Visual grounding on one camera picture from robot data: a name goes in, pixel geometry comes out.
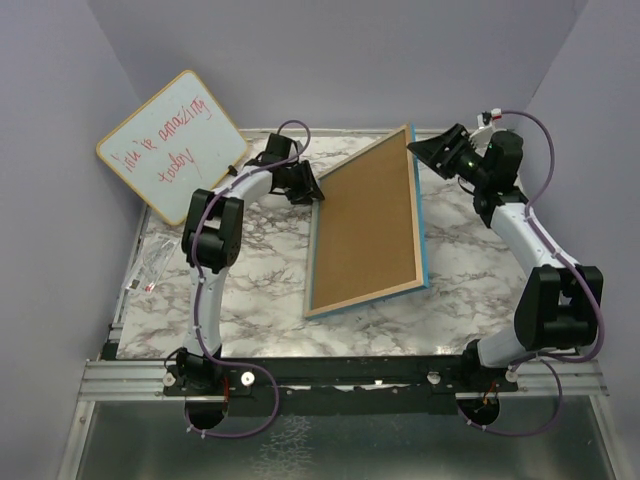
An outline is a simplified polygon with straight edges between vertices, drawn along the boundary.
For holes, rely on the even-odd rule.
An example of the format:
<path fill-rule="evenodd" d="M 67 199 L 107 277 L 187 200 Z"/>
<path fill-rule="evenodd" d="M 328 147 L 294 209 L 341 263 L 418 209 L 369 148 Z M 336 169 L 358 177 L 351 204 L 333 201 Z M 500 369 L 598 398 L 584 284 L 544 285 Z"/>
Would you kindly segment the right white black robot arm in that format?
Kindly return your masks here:
<path fill-rule="evenodd" d="M 581 347 L 591 349 L 586 360 L 595 357 L 604 343 L 603 274 L 567 255 L 538 223 L 531 202 L 516 184 L 522 138 L 491 126 L 471 134 L 456 124 L 407 148 L 441 178 L 472 185 L 475 212 L 528 276 L 511 326 L 466 347 L 461 383 L 481 391 L 494 381 L 495 368 L 537 356 L 578 363 L 580 357 L 568 352 Z"/>

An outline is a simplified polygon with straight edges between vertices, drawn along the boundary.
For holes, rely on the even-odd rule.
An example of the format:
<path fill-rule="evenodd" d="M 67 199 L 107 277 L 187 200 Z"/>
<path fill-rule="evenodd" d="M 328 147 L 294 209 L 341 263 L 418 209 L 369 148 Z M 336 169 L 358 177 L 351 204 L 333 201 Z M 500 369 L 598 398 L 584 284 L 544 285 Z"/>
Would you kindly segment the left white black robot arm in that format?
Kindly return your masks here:
<path fill-rule="evenodd" d="M 174 371 L 199 394 L 218 388 L 226 364 L 220 359 L 222 295 L 241 250 L 246 208 L 270 194 L 293 205 L 324 199 L 309 162 L 300 158 L 307 146 L 272 133 L 264 150 L 230 183 L 212 191 L 198 189 L 191 197 L 181 239 L 192 282 L 190 330 L 175 354 Z"/>

